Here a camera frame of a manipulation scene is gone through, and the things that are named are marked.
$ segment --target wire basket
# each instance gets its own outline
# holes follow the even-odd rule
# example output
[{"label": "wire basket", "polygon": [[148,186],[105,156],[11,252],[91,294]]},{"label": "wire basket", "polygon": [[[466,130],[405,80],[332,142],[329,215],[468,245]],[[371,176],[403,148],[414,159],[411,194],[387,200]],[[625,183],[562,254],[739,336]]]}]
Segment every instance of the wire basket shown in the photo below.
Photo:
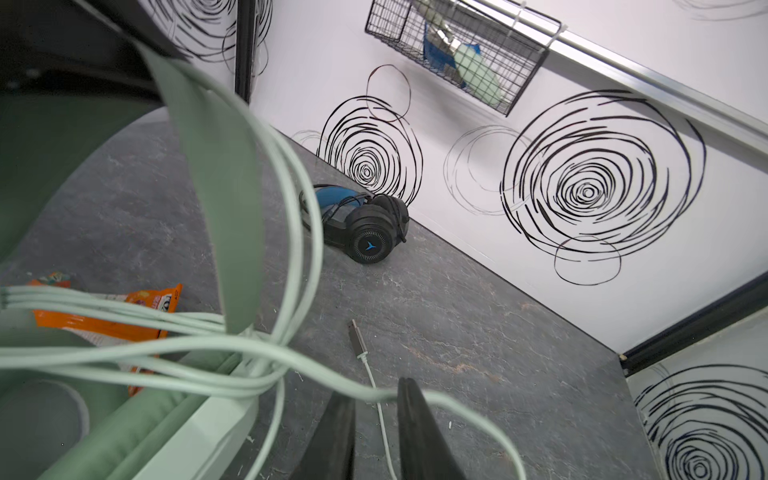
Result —
[{"label": "wire basket", "polygon": [[[373,0],[366,33],[507,116],[549,52],[461,0]],[[469,65],[463,55],[472,56]],[[487,80],[478,80],[478,70]]]}]

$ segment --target black headset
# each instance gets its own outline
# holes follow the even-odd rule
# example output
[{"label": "black headset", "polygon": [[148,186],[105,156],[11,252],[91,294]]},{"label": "black headset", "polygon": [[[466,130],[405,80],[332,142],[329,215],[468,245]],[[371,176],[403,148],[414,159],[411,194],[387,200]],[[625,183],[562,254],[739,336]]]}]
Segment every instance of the black headset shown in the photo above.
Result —
[{"label": "black headset", "polygon": [[[332,184],[313,186],[323,215],[325,242],[343,248],[356,262],[380,262],[395,245],[406,241],[410,217],[406,203],[398,197],[355,192]],[[307,214],[303,193],[299,203]],[[310,227],[306,218],[303,222]]]}]

